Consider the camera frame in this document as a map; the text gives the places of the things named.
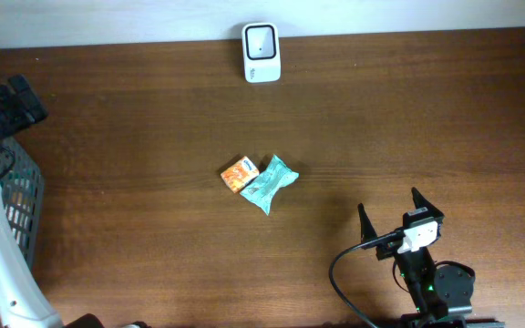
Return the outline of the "orange tissue packet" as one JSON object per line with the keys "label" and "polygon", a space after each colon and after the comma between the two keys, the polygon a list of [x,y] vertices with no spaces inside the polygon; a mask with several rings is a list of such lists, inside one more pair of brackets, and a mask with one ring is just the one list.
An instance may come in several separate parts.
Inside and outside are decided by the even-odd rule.
{"label": "orange tissue packet", "polygon": [[221,173],[221,179],[233,192],[238,193],[260,175],[255,164],[246,156]]}

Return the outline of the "mint green snack packet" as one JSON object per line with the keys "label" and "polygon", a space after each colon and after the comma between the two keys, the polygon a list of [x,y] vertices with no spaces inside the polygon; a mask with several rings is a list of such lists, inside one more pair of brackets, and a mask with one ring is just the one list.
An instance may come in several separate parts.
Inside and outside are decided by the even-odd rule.
{"label": "mint green snack packet", "polygon": [[266,170],[250,182],[240,194],[269,215],[276,193],[298,178],[298,172],[291,170],[278,156],[273,155]]}

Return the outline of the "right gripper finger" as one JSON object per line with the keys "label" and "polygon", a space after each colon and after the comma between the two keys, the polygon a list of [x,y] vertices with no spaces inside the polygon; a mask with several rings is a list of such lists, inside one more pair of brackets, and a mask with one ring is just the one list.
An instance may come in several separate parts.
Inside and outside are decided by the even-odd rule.
{"label": "right gripper finger", "polygon": [[365,212],[364,204],[359,203],[357,209],[361,225],[361,245],[363,249],[372,248],[374,241],[377,239],[378,235],[371,223],[371,220],[368,218]]}
{"label": "right gripper finger", "polygon": [[427,200],[416,187],[411,189],[411,194],[416,207],[415,216],[418,216],[421,220],[428,218],[444,220],[444,213]]}

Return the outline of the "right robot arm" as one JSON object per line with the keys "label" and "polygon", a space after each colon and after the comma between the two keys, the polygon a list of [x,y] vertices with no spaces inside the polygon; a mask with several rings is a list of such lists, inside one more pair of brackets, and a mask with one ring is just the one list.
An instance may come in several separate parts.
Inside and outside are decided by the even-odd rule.
{"label": "right robot arm", "polygon": [[400,327],[503,327],[491,319],[470,320],[475,271],[455,261],[434,261],[428,247],[441,237],[444,213],[417,189],[411,190],[415,208],[403,215],[402,225],[379,235],[363,204],[358,205],[363,249],[374,248],[382,261],[392,259],[416,311],[400,318]]}

